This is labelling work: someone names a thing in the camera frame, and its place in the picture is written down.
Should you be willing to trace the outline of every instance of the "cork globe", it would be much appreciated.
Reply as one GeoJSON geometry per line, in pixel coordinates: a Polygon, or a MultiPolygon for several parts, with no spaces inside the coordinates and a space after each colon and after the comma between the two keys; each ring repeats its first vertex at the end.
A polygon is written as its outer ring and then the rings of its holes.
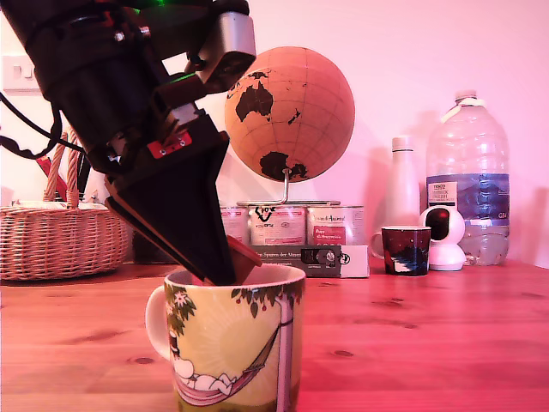
{"type": "Polygon", "coordinates": [[[345,76],[303,47],[261,53],[227,93],[226,130],[236,155],[254,172],[299,182],[324,173],[345,152],[354,100],[345,76]]]}

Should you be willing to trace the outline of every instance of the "person in hammock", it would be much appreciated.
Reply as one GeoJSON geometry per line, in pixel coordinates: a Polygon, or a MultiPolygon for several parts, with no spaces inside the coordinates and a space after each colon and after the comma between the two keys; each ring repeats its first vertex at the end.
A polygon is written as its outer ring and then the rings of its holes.
{"type": "Polygon", "coordinates": [[[218,378],[211,375],[199,375],[195,373],[195,366],[188,359],[182,359],[180,356],[177,338],[175,333],[170,331],[170,349],[173,355],[173,368],[179,375],[183,383],[197,391],[215,391],[219,390],[224,395],[231,393],[232,384],[236,382],[236,377],[230,379],[226,373],[222,373],[218,378]]]}

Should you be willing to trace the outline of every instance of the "wall socket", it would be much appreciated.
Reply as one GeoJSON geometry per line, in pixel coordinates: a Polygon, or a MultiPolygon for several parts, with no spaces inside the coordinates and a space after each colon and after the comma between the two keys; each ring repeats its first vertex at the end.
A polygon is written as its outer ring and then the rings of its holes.
{"type": "Polygon", "coordinates": [[[26,54],[2,56],[3,89],[40,91],[34,74],[34,64],[26,54]]]}

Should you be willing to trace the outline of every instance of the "globe stand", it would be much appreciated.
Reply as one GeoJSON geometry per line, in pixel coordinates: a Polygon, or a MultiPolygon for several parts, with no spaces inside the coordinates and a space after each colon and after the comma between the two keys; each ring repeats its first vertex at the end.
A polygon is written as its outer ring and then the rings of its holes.
{"type": "Polygon", "coordinates": [[[337,206],[341,204],[339,200],[288,200],[288,194],[290,191],[290,169],[284,169],[284,195],[281,200],[263,200],[263,201],[250,201],[250,202],[237,202],[238,206],[281,206],[287,205],[322,205],[322,206],[337,206]]]}

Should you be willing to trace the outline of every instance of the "wicker basket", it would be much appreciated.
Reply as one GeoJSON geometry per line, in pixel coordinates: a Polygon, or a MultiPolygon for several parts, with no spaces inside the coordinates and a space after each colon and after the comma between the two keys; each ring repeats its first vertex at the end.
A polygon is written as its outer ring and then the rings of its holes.
{"type": "MultiPolygon", "coordinates": [[[[76,141],[69,128],[63,139],[76,141]]],[[[116,269],[128,248],[125,223],[101,204],[79,205],[78,153],[69,150],[67,203],[53,202],[64,146],[51,163],[44,202],[0,208],[2,280],[62,279],[116,269]]]]}

